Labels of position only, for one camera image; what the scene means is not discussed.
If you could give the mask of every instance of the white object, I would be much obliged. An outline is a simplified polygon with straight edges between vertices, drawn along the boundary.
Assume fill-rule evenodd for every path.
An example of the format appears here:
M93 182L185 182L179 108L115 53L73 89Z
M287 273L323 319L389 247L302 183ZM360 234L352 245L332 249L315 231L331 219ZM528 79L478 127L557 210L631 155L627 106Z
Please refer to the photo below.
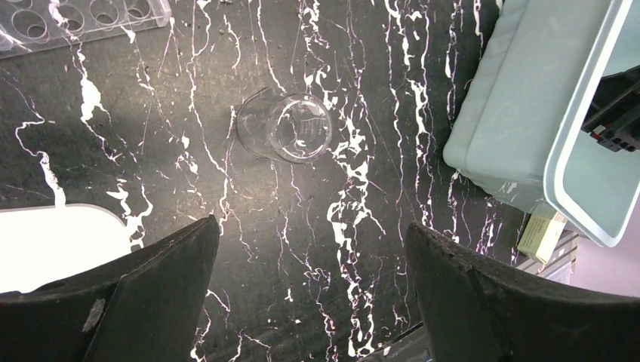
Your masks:
M130 252L125 225L100 207L0 211L0 293L28 293Z

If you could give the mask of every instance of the transparent plastic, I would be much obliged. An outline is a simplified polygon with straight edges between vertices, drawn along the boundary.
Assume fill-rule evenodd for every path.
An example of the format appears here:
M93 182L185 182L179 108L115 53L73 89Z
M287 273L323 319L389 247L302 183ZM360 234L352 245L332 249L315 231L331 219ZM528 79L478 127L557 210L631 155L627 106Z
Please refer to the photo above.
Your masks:
M272 87L251 96L238 111L238 137L258 157L295 164L322 156L331 141L331 116L312 94L282 96Z
M168 0L0 0L0 59L164 26Z

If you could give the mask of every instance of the black marble countertop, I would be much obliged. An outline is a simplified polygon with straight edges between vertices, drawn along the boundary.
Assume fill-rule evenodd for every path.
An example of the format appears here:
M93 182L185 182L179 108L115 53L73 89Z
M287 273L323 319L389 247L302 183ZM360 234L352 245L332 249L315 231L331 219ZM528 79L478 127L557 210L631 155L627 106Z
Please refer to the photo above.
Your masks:
M179 0L133 41L0 61L0 208L95 204L132 245L212 213L193 359L356 360L420 321L411 221L516 257L523 213L442 161L500 3ZM265 86L324 101L329 152L244 150L235 115Z

